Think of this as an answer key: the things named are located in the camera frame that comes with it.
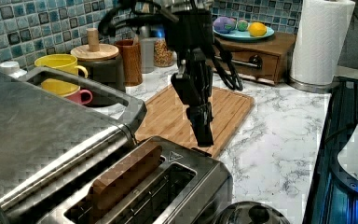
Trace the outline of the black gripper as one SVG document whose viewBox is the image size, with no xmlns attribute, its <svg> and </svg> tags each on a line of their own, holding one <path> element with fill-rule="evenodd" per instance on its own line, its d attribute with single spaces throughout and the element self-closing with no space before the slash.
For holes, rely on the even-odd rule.
<svg viewBox="0 0 358 224">
<path fill-rule="evenodd" d="M 179 71 L 171 77 L 171 83 L 184 105 L 187 118 L 199 147 L 213 144 L 211 131 L 212 107 L 207 103 L 212 95 L 212 68 L 206 64 L 206 56 L 200 48 L 179 54 Z"/>
</svg>

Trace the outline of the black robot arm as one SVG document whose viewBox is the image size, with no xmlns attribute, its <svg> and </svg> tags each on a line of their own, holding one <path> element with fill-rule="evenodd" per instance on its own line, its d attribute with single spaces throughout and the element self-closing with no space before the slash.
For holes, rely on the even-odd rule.
<svg viewBox="0 0 358 224">
<path fill-rule="evenodd" d="M 213 144 L 212 95 L 213 69 L 207 60 L 214 56 L 213 25 L 211 12 L 190 2 L 190 8 L 172 12 L 167 7 L 153 3 L 153 13 L 137 12 L 133 18 L 113 22 L 120 10 L 135 10 L 139 2 L 148 0 L 118 0 L 117 7 L 109 10 L 98 25 L 101 35 L 114 36 L 123 27 L 161 25 L 167 48 L 177 55 L 178 71 L 171 83 L 180 100 L 187 106 L 186 115 L 200 147 Z"/>
</svg>

